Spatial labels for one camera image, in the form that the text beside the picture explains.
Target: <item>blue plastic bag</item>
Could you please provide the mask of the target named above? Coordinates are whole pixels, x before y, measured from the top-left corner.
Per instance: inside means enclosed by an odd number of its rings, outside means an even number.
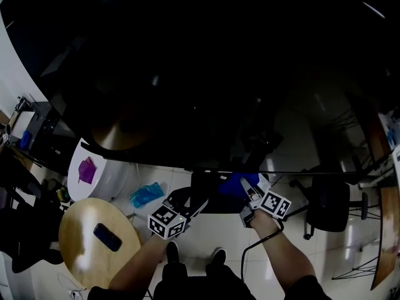
[[[160,185],[155,182],[150,186],[140,187],[136,192],[131,194],[131,204],[135,208],[143,208],[147,203],[156,200],[164,195]]]

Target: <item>black pants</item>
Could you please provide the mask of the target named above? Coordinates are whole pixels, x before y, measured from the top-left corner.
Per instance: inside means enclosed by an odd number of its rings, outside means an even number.
[[[230,267],[208,264],[206,277],[188,277],[183,263],[168,263],[162,271],[162,281],[154,291],[154,300],[160,299],[240,299],[255,298],[249,288]]]

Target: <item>purple plastic bag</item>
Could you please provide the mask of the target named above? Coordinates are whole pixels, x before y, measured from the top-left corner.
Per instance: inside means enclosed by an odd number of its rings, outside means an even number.
[[[82,161],[79,165],[79,180],[82,180],[84,183],[92,184],[94,173],[96,172],[97,167],[94,165],[93,160],[90,157],[87,157],[86,160]]]

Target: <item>black office chair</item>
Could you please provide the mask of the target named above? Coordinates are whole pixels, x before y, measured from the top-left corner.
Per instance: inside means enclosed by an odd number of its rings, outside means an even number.
[[[63,262],[58,250],[50,249],[58,241],[63,212],[49,201],[36,200],[34,207],[20,202],[17,209],[0,209],[0,251],[12,258],[12,271],[20,273],[40,260]]]
[[[349,208],[361,209],[361,219],[368,215],[368,196],[362,193],[361,201],[350,201],[350,187],[340,177],[332,175],[314,176],[312,186],[305,188],[297,179],[290,182],[297,186],[309,204],[288,214],[289,217],[307,210],[306,221],[311,225],[311,232],[305,233],[304,238],[310,240],[317,228],[329,232],[344,231],[348,223]]]

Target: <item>blue object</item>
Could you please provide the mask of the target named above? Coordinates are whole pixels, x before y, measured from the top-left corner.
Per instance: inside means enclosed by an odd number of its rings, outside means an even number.
[[[27,150],[29,148],[29,143],[31,143],[32,134],[29,131],[24,131],[22,139],[19,142],[19,148],[21,150]]]
[[[136,192],[131,194],[131,204],[135,208],[143,208],[147,203],[156,200],[164,195],[160,185],[155,182],[150,186],[140,187]]]
[[[249,184],[254,187],[260,181],[258,173],[239,173],[234,172],[231,174],[229,180],[218,186],[218,192],[221,194],[232,195],[236,197],[247,197],[247,193],[244,191],[240,179],[246,179]]]

